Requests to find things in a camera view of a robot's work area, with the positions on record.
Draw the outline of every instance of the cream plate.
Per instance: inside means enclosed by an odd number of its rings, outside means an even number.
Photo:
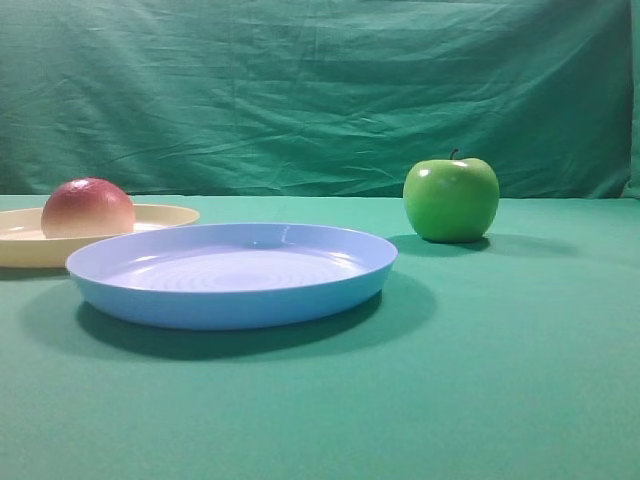
[[[195,223],[200,214],[172,205],[135,205],[135,232]],[[77,249],[117,235],[45,238],[40,229],[42,208],[0,212],[0,267],[60,268]]]

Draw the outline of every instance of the plastic plate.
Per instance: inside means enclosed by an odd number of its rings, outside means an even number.
[[[389,241],[321,225],[233,223],[124,235],[81,248],[67,269],[84,299],[122,320],[192,330],[322,318],[379,292]]]
[[[195,223],[200,214],[172,205],[135,205],[135,232]],[[0,212],[0,267],[62,268],[75,250],[110,238],[45,238],[40,229],[42,208]]]

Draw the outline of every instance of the table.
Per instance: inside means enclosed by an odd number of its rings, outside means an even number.
[[[353,311],[226,333],[126,324],[64,271],[0,269],[3,480],[640,478],[637,201],[505,199],[461,247],[418,239],[401,199],[134,200],[400,255]]]

